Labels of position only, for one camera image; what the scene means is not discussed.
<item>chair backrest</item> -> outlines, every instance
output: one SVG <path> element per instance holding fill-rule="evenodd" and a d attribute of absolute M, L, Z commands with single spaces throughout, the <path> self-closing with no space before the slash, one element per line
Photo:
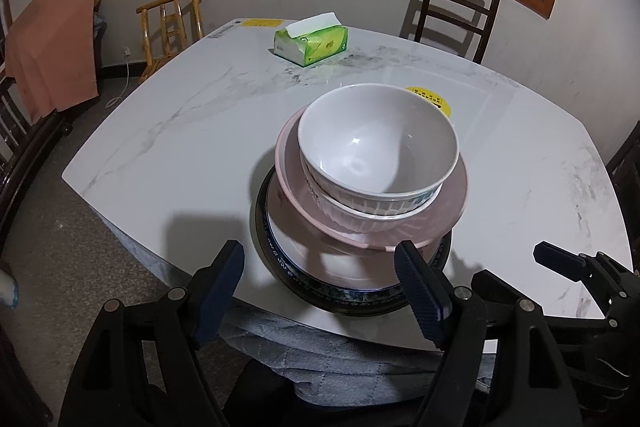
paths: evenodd
<path fill-rule="evenodd" d="M 13 84 L 15 84 L 14 78 L 8 76 L 0 78 L 0 137 L 7 147 L 15 153 L 28 141 L 27 135 L 31 125 L 9 94 L 9 88 Z M 4 166 L 5 163 L 5 158 L 0 155 L 0 166 Z"/>
<path fill-rule="evenodd" d="M 613 174 L 613 171 L 616 170 L 634 147 L 640 148 L 640 121 L 636 123 L 636 126 L 622 144 L 622 147 L 620 147 L 618 152 L 616 152 L 613 155 L 613 158 L 610 159 L 609 163 L 607 163 L 607 174 L 609 174 L 609 176 Z"/>
<path fill-rule="evenodd" d="M 174 5 L 174 12 L 166 13 L 166 4 L 172 3 Z M 202 31 L 202 15 L 200 13 L 200 0 L 191 0 L 193 6 L 193 17 L 195 20 L 195 29 L 198 40 L 204 37 Z M 136 13 L 142 14 L 142 33 L 143 33 L 143 48 L 145 51 L 145 60 L 148 65 L 153 62 L 153 55 L 151 52 L 151 36 L 149 34 L 149 10 L 153 8 L 160 8 L 160 32 L 162 37 L 162 49 L 164 56 L 171 57 L 171 42 L 170 38 L 177 36 L 180 43 L 180 50 L 183 51 L 189 45 L 187 41 L 187 34 L 184 29 L 184 21 L 182 20 L 182 9 L 180 8 L 180 0 L 157 0 L 148 4 L 142 5 L 136 10 Z M 167 28 L 167 22 L 173 22 L 175 24 L 175 30 L 169 31 Z"/>
<path fill-rule="evenodd" d="M 467 8 L 471 8 L 472 10 L 475 10 L 480 14 L 486 15 L 484 26 L 482 26 L 481 28 L 478 26 L 473 26 L 467 21 L 458 19 L 451 15 L 440 13 L 439 11 L 436 11 L 430 7 L 431 0 L 422 0 L 422 9 L 420 10 L 420 18 L 418 19 L 418 24 L 415 29 L 414 41 L 420 42 L 420 40 L 422 39 L 422 33 L 424 32 L 424 24 L 426 22 L 427 16 L 443 20 L 444 22 L 448 22 L 469 32 L 480 35 L 480 42 L 478 43 L 478 48 L 476 49 L 476 54 L 474 55 L 474 62 L 480 64 L 482 62 L 482 58 L 484 57 L 486 45 L 489 42 L 489 36 L 491 36 L 491 30 L 494 27 L 495 15 L 498 11 L 498 4 L 500 4 L 500 0 L 491 0 L 491 4 L 488 8 L 469 0 L 449 1 L 460 4 L 461 6 L 465 6 Z"/>
<path fill-rule="evenodd" d="M 634 269 L 640 268 L 640 145 L 633 144 L 611 175 L 625 221 Z"/>

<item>power cord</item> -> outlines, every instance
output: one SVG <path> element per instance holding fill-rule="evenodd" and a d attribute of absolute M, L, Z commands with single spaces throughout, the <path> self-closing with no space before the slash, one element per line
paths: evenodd
<path fill-rule="evenodd" d="M 129 55 L 130 54 L 127 53 L 128 51 L 129 51 L 129 49 L 127 48 L 125 50 L 125 53 L 124 53 L 124 60 L 127 63 L 127 83 L 125 84 L 124 89 L 122 89 L 122 91 L 120 92 L 120 94 L 118 96 L 116 96 L 115 98 L 112 98 L 109 102 L 106 103 L 106 105 L 104 106 L 105 109 L 108 109 L 108 108 L 112 107 L 113 105 L 117 104 L 118 102 L 122 102 L 122 100 L 124 100 L 122 95 L 127 90 L 127 87 L 129 87 Z"/>

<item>chair seat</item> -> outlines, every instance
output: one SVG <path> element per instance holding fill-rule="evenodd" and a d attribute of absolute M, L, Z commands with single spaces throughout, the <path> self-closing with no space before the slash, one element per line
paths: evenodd
<path fill-rule="evenodd" d="M 145 68 L 145 71 L 143 71 L 142 76 L 140 76 L 140 80 L 139 80 L 140 84 L 142 84 L 142 82 L 148 79 L 152 74 L 156 73 L 156 71 L 162 68 L 162 66 L 164 66 L 167 62 L 169 62 L 172 58 L 177 57 L 177 55 L 178 54 L 163 55 L 162 57 L 154 58 L 154 61 Z"/>

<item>dark wooden chair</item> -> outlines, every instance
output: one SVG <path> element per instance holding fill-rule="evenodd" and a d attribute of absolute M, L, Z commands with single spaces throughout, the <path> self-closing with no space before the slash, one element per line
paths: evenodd
<path fill-rule="evenodd" d="M 13 84 L 14 78 L 0 73 L 0 137 L 10 151 L 0 154 L 0 248 L 33 175 L 55 140 L 71 132 L 70 122 L 57 111 L 29 124 L 9 94 Z"/>
<path fill-rule="evenodd" d="M 478 48 L 476 49 L 476 54 L 474 55 L 474 62 L 480 64 L 482 62 L 482 58 L 484 57 L 486 46 L 489 42 L 489 36 L 491 36 L 491 30 L 494 28 L 495 15 L 498 11 L 498 4 L 500 4 L 500 0 L 491 0 L 491 4 L 488 8 L 485 8 L 484 6 L 476 4 L 469 0 L 449 1 L 460 4 L 461 6 L 465 6 L 467 8 L 471 8 L 476 12 L 486 15 L 484 25 L 481 28 L 478 26 L 473 26 L 465 20 L 458 19 L 452 15 L 447 15 L 433 9 L 433 7 L 431 7 L 431 0 L 422 0 L 422 9 L 420 10 L 420 18 L 418 19 L 418 24 L 415 29 L 414 41 L 420 42 L 420 40 L 422 39 L 424 24 L 428 16 L 443 20 L 469 32 L 480 35 L 480 42 L 478 43 Z"/>
<path fill-rule="evenodd" d="M 607 164 L 625 220 L 634 269 L 640 268 L 640 121 Z"/>

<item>wooden chair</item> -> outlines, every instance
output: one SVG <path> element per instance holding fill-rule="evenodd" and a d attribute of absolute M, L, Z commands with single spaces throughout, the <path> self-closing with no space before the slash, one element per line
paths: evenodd
<path fill-rule="evenodd" d="M 420 40 L 422 39 L 422 33 L 424 32 L 424 23 L 426 22 L 427 16 L 443 20 L 469 32 L 480 35 L 480 42 L 478 44 L 478 48 L 476 49 L 476 54 L 474 55 L 474 62 L 480 64 L 482 62 L 482 58 L 484 57 L 486 45 L 489 42 L 489 36 L 491 36 L 491 30 L 494 27 L 495 15 L 498 11 L 498 4 L 500 4 L 500 0 L 491 0 L 491 5 L 488 8 L 473 3 L 469 0 L 449 1 L 460 4 L 461 6 L 465 6 L 467 8 L 471 8 L 476 12 L 480 12 L 481 14 L 486 15 L 484 26 L 482 28 L 479 28 L 477 26 L 471 25 L 467 21 L 460 20 L 451 15 L 440 13 L 439 11 L 436 11 L 433 9 L 433 7 L 431 7 L 431 0 L 422 0 L 422 9 L 420 10 L 420 18 L 418 19 L 418 25 L 415 30 L 414 41 L 420 42 Z"/>
<path fill-rule="evenodd" d="M 613 171 L 615 171 L 616 168 L 623 162 L 625 157 L 631 152 L 634 146 L 640 147 L 640 121 L 636 123 L 636 126 L 634 127 L 633 131 L 631 131 L 631 134 L 628 136 L 625 142 L 622 144 L 622 147 L 618 149 L 618 152 L 616 152 L 613 155 L 613 158 L 610 159 L 609 163 L 607 163 L 607 174 L 609 174 L 609 176 L 613 174 Z"/>
<path fill-rule="evenodd" d="M 0 137 L 10 151 L 7 156 L 0 154 L 0 249 L 34 174 L 56 140 L 72 129 L 58 111 L 29 124 L 9 94 L 13 84 L 15 79 L 0 71 Z"/>
<path fill-rule="evenodd" d="M 165 4 L 174 4 L 174 13 L 167 14 Z M 203 38 L 204 33 L 202 31 L 202 15 L 200 13 L 200 0 L 191 0 L 193 6 L 193 16 L 196 23 L 196 34 L 198 40 Z M 153 8 L 160 8 L 160 32 L 162 39 L 162 50 L 164 54 L 159 58 L 153 58 L 151 52 L 151 36 L 149 34 L 149 10 Z M 152 74 L 156 73 L 162 66 L 164 66 L 169 60 L 177 56 L 181 51 L 184 51 L 188 47 L 187 35 L 184 29 L 184 21 L 182 20 L 182 10 L 180 8 L 180 0 L 157 0 L 148 4 L 142 5 L 136 10 L 136 13 L 142 14 L 142 45 L 145 51 L 146 68 L 140 77 L 140 83 L 148 79 Z M 175 29 L 168 31 L 167 22 L 174 24 Z M 171 51 L 171 37 L 178 37 L 179 51 Z"/>

